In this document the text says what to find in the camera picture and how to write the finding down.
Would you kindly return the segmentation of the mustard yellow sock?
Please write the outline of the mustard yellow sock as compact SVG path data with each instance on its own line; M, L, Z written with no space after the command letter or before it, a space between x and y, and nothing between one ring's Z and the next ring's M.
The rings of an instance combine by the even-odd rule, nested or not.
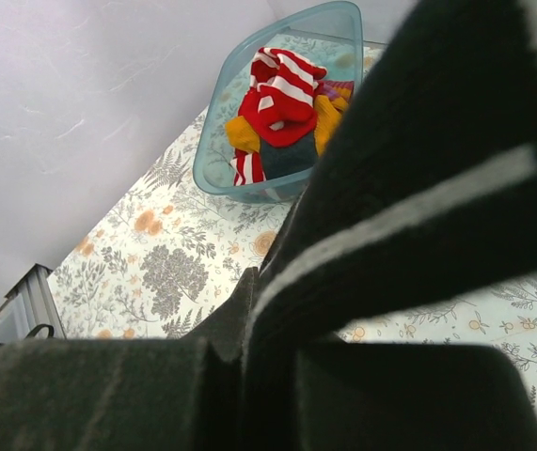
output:
M314 128L314 142L318 156L322 156L328 142L340 124L342 114L349 103L338 97L331 100L326 95L318 95L314 100L314 111L317 115Z
M252 153L261 150L261 139L243 116L238 116L225 124L229 143L236 149Z

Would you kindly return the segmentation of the maroon purple striped sock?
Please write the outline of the maroon purple striped sock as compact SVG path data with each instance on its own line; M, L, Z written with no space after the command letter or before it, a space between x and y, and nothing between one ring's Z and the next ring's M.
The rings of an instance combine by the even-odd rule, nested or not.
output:
M319 83L316 94L325 95L331 101L343 98L349 102L354 93L354 87L354 81L324 80Z

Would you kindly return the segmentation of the navy blue sock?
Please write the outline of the navy blue sock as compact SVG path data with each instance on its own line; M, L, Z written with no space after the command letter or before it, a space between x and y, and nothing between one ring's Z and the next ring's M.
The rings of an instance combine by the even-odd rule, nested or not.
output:
M267 179L278 179L310 169L318 160L312 132L292 145L277 148L261 139L261 165Z

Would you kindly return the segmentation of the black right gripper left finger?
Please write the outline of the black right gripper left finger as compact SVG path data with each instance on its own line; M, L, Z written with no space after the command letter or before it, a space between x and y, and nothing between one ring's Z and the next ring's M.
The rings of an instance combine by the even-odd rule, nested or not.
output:
M179 339L0 345L0 450L232 450L258 272Z

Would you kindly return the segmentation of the red white striped sock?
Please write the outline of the red white striped sock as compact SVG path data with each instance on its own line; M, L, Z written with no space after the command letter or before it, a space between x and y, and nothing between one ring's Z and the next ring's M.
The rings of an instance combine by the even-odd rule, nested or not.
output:
M245 195L253 196L255 202L260 201L281 201L282 198L273 188L258 189L255 185L264 183L267 178L261 165L261 158L258 152L245 152L234 149L234 157L230 161L230 166L234 171L233 186L237 189L246 186L254 186L252 191Z
M325 67L296 52L261 47L251 60L239 115L270 145L292 145L316 125L314 99L326 75Z

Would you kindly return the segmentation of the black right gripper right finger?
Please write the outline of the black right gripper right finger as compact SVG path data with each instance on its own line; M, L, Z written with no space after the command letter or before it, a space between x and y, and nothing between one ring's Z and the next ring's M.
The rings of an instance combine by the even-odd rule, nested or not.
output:
M511 361L475 345L317 343L297 355L298 450L537 450Z

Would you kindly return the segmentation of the black white striped sock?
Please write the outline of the black white striped sock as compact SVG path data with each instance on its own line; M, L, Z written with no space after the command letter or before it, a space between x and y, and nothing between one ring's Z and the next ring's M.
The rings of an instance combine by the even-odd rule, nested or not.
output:
M261 269L245 358L537 271L537 1L420 1Z

